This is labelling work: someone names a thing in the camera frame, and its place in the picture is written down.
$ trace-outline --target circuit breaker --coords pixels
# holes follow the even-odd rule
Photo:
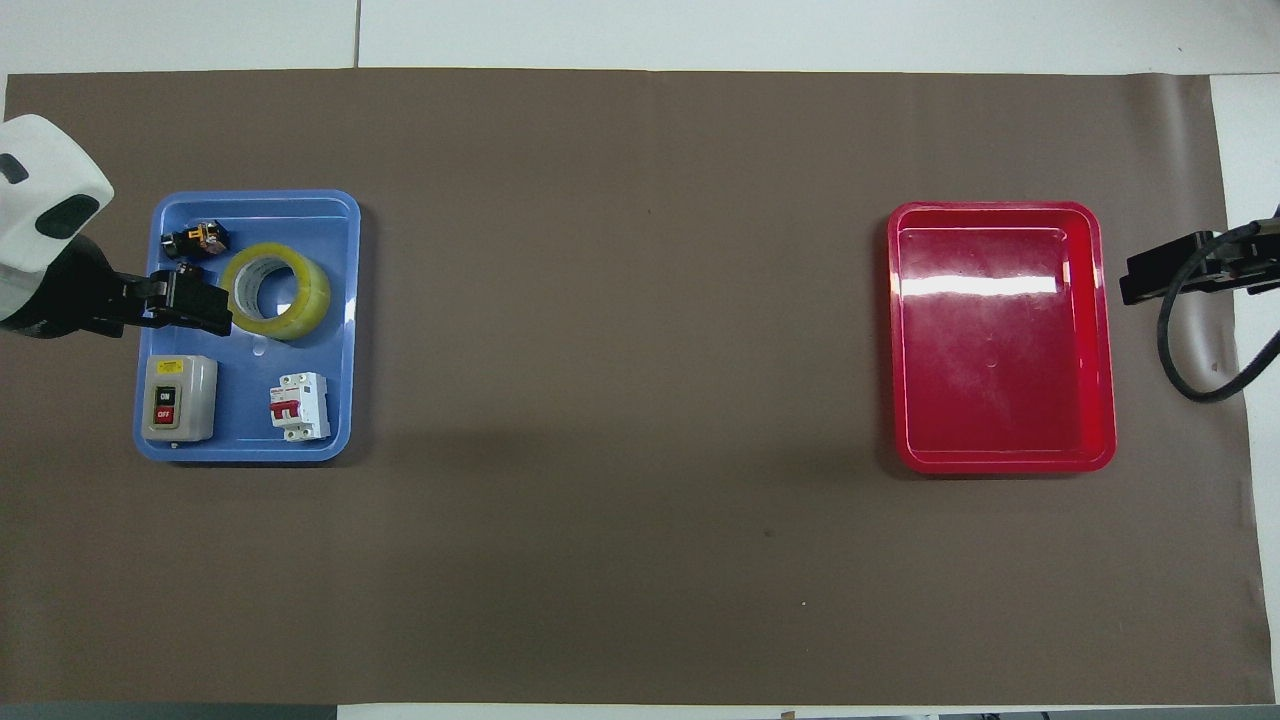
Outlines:
[[[214,434],[218,363],[204,355],[152,355],[142,392],[145,439],[197,442]]]
[[[319,373],[283,375],[271,388],[271,424],[284,430],[288,442],[329,437],[328,392],[329,384]]]

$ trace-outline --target red tray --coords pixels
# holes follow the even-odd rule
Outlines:
[[[908,202],[888,220],[897,450],[922,473],[1115,455],[1098,220],[1075,202]]]

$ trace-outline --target plastic tray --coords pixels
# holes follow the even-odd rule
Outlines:
[[[230,233],[232,247],[200,261],[216,282],[236,252],[259,242],[280,242],[314,260],[329,277],[333,300],[320,325],[307,336],[280,342],[232,328],[216,337],[189,328],[142,331],[133,409],[133,441],[152,460],[191,462],[317,462],[328,460],[351,438],[351,396],[356,355],[356,279],[360,269],[360,206],[337,190],[252,192],[179,192],[156,206],[151,220],[147,273],[172,268],[160,251],[160,236],[204,220],[218,220]],[[262,283],[259,300],[287,304],[296,290],[289,273]],[[143,374],[151,355],[205,355],[218,361],[214,437],[202,442],[146,441],[141,434]],[[323,441],[285,442],[271,425],[268,391],[280,375],[316,372],[329,387],[330,436]]]
[[[909,202],[888,222],[897,450],[922,473],[1115,455],[1098,222],[1075,202]]]

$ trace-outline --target tape core hole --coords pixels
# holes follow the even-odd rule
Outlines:
[[[255,258],[236,275],[236,304],[253,320],[282,315],[297,300],[298,278],[280,258]]]

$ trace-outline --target brown paper surface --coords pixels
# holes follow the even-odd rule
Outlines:
[[[15,76],[6,108],[115,184],[86,234],[119,270],[178,190],[364,210],[325,466],[152,462],[136,332],[0,337],[6,701],[1272,701],[1243,404],[1178,396],[1116,286],[1224,227],[1207,78]],[[1024,199],[1101,222],[1119,451],[919,479],[884,220]],[[1212,300],[1183,332],[1230,365]]]

